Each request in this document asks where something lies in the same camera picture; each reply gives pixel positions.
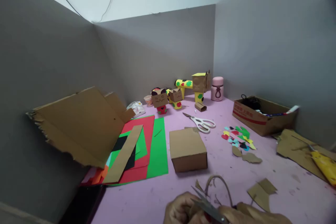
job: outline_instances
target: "cardboard animal figure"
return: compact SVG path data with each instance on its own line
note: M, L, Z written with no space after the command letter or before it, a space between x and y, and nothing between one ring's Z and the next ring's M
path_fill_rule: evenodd
M170 90L173 90L172 88L170 88L170 87L167 87L166 88L166 92L167 92L167 95L168 95L168 101L169 101L169 103L173 103L173 101L171 100L171 98L170 98L170 96L169 96L169 91Z
M158 114L165 114L167 112L166 104L168 104L168 96L165 89L153 90L152 101L154 108Z
M169 98L172 100L174 109L182 108L182 91L181 88L176 88L169 91Z
M203 104L203 94L211 90L211 74L210 70L205 73L196 73L191 80L178 79L175 81L175 86L181 88L182 98L184 99L184 90L192 89L195 92L195 102Z

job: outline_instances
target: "open cardboard box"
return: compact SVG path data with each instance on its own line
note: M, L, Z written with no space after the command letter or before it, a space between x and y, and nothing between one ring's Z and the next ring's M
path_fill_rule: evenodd
M264 114L286 113L290 108L256 97L260 100ZM287 115L267 117L242 104L243 99L235 100L232 115L260 136L271 135L283 129L292 129L297 111Z
M96 87L35 108L28 116L47 143L68 152L82 165L104 169L124 125L135 114L116 93L105 97Z
M207 150L197 128L169 132L170 157L175 172L206 169Z

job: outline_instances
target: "paper heart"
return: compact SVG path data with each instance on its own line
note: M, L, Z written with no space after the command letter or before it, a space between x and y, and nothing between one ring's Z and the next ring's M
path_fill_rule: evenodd
M221 135L221 137L225 140L228 140L229 139L229 136L228 135Z
M246 144L244 144L244 143L242 143L241 145L240 145L240 148L242 148L244 151L249 151L249 147L246 145Z

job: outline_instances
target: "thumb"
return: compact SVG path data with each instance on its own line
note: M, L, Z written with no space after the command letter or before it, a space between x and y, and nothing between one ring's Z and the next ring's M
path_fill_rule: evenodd
M206 219L204 212L199 211L191 218L188 224L210 224Z

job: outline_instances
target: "small scissors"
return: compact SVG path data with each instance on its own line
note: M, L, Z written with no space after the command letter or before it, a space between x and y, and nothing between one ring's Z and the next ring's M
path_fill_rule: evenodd
M210 129L209 128L215 128L216 127L216 124L213 121L211 121L211 120L197 118L197 117L188 115L186 113L183 113L183 114L186 117L189 117L196 124L197 128L200 131L202 131L203 133L205 133L205 134L210 133Z
M219 211L213 205L211 205L211 203L200 192L198 192L193 186L192 186L192 188L195 190L197 195L201 198L201 201L196 201L196 200L192 199L192 201L197 206L202 208L204 210L204 212L209 214L213 219L218 221L220 224L228 224L229 223L228 220L226 219L226 217L221 215L219 213Z

